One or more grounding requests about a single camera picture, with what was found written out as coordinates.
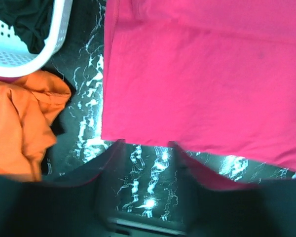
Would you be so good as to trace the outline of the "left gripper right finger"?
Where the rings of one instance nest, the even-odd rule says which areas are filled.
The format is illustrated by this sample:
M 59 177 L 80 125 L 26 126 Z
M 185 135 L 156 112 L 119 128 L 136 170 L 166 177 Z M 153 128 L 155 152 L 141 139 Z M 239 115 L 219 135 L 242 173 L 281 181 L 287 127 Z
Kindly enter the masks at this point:
M 169 145 L 188 237 L 296 237 L 296 179 L 235 182 Z

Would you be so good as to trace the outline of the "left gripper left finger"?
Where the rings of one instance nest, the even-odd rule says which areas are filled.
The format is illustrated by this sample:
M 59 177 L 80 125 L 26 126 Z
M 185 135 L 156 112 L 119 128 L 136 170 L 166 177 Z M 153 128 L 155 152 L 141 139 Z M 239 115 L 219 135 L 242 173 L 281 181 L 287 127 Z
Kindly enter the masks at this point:
M 109 172 L 123 140 L 51 181 L 21 182 L 0 175 L 0 237 L 108 237 Z

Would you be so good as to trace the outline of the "magenta pink towel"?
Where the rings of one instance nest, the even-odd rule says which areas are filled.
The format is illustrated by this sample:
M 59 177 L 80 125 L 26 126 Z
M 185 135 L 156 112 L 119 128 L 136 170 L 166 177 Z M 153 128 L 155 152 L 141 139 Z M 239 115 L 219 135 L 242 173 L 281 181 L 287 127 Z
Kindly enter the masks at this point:
M 103 140 L 296 171 L 296 0 L 109 0 Z

